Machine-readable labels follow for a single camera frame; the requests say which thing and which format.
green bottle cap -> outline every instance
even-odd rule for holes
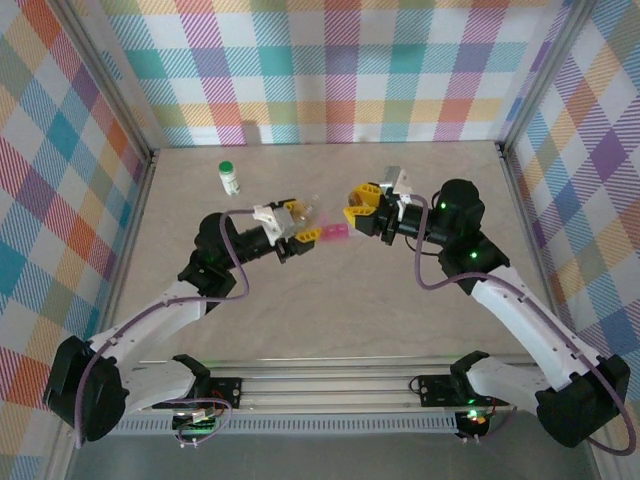
[[[225,160],[224,162],[220,162],[218,169],[220,173],[233,173],[233,163]]]

white pill bottle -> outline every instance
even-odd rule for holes
[[[222,186],[227,195],[237,195],[240,193],[240,185],[236,178],[236,170],[233,168],[233,163],[225,160],[218,165],[218,174],[220,180],[222,180]]]

colorful plaid fabric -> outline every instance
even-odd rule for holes
[[[45,0],[0,5],[0,479],[35,478],[60,341],[96,327],[142,162]]]
[[[519,141],[514,167],[562,320],[625,358],[636,412],[639,146],[640,2],[600,1]]]
[[[562,3],[76,0],[174,147],[497,138]]]

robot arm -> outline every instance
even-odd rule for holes
[[[417,238],[423,207],[411,203],[410,192],[405,172],[390,167],[380,184],[360,185],[352,192],[345,216],[357,230],[380,236],[388,245],[397,234]],[[484,204],[471,182],[450,180],[435,197],[437,205],[428,210],[424,240],[442,247],[438,254],[442,270],[449,278],[470,273],[491,276],[493,280],[469,275],[456,283],[509,329],[541,370],[515,368],[474,352],[451,367],[456,393],[465,403],[490,396],[516,405],[537,415],[559,443],[575,447],[619,414],[585,361],[596,366],[623,401],[629,367],[618,355],[604,358],[577,338],[526,287],[506,255],[481,232]],[[520,294],[515,295],[507,283]],[[534,308],[550,319],[556,331]],[[558,332],[573,342],[573,348]]]
[[[253,217],[262,223],[239,234],[230,218],[226,232],[241,264],[275,253],[281,263],[311,250],[320,232],[306,230],[309,211],[297,200],[285,200],[254,208]],[[178,279],[148,307],[160,304],[144,319],[98,333],[84,342],[65,340],[56,352],[44,393],[46,405],[66,423],[75,425],[75,400],[80,378],[101,348],[107,353],[95,359],[82,397],[82,435],[89,441],[102,438],[126,413],[176,398],[210,396],[208,371],[186,355],[167,363],[136,369],[140,360],[178,330],[195,322],[219,303],[176,299],[226,298],[236,284],[230,270],[235,266],[222,239],[220,213],[207,216],[195,239],[196,249]]]

plaid backdrop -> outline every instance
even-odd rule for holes
[[[0,479],[35,478],[60,341],[90,335],[142,162],[45,0],[0,2]]]
[[[636,412],[639,146],[640,1],[601,0],[519,141],[514,167],[562,320],[625,358]]]
[[[569,3],[75,1],[171,146],[497,139]]]

